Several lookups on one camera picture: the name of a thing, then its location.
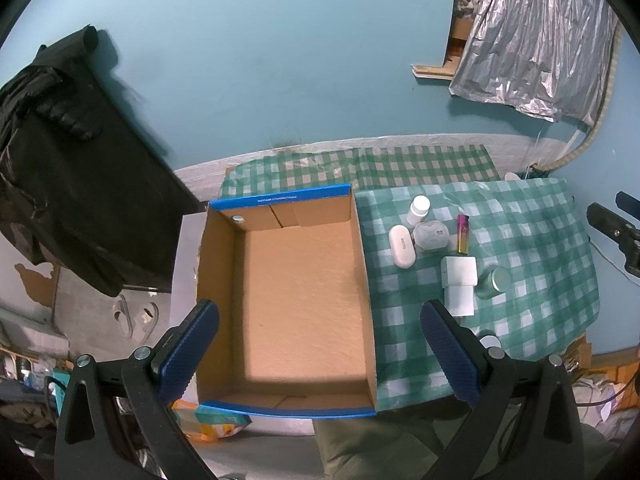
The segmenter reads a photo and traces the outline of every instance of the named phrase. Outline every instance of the blue gripper pad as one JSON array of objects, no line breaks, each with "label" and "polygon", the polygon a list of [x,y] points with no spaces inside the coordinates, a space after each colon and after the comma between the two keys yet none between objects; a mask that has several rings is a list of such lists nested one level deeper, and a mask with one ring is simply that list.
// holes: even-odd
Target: blue gripper pad
[{"label": "blue gripper pad", "polygon": [[201,300],[180,326],[173,329],[175,331],[162,346],[169,351],[158,374],[158,398],[163,404],[182,397],[219,326],[218,306],[212,301]]},{"label": "blue gripper pad", "polygon": [[480,398],[478,368],[429,301],[420,310],[420,328],[455,396],[474,407]]}]

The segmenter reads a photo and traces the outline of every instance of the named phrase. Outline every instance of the green pants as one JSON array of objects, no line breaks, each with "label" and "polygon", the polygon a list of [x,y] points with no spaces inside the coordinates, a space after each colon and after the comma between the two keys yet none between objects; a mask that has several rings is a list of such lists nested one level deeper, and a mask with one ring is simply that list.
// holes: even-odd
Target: green pants
[{"label": "green pants", "polygon": [[[459,430],[467,413],[466,404],[446,397],[373,417],[315,420],[324,473],[331,480],[420,480]],[[517,413],[517,406],[505,412],[476,476],[497,465],[498,439]],[[585,478],[591,479],[616,446],[585,424],[582,435]]]}]

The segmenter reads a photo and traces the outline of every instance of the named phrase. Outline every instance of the silver curtain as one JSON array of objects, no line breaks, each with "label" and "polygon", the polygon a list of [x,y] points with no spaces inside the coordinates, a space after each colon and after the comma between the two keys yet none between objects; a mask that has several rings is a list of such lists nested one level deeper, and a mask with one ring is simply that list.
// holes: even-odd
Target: silver curtain
[{"label": "silver curtain", "polygon": [[605,0],[481,0],[449,91],[593,126],[617,22]]}]

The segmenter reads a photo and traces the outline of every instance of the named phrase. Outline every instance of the green cylindrical container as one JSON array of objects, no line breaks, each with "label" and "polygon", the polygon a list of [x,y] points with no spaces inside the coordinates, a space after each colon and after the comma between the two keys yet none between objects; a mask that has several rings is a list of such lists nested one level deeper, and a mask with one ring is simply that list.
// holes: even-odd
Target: green cylindrical container
[{"label": "green cylindrical container", "polygon": [[476,296],[488,300],[505,293],[511,288],[511,274],[504,267],[492,267],[480,276],[476,286]]}]

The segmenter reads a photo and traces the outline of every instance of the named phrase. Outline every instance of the green checkered tablecloth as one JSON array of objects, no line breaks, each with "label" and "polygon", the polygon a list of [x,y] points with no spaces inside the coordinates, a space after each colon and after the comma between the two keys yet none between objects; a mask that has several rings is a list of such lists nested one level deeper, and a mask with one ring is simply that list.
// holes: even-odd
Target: green checkered tablecloth
[{"label": "green checkered tablecloth", "polygon": [[233,168],[222,184],[220,198],[348,182],[353,189],[379,189],[498,179],[482,145],[285,152]]},{"label": "green checkered tablecloth", "polygon": [[418,254],[410,269],[393,263],[388,231],[406,221],[414,196],[431,200],[427,220],[456,232],[460,213],[470,217],[470,254],[479,272],[500,265],[513,287],[478,300],[463,325],[495,333],[513,358],[539,359],[564,349],[598,316],[598,285],[589,239],[566,184],[554,178],[515,182],[459,182],[356,193],[369,275],[376,343],[378,409],[425,402],[451,393],[420,331],[427,300],[442,299],[443,253]]}]

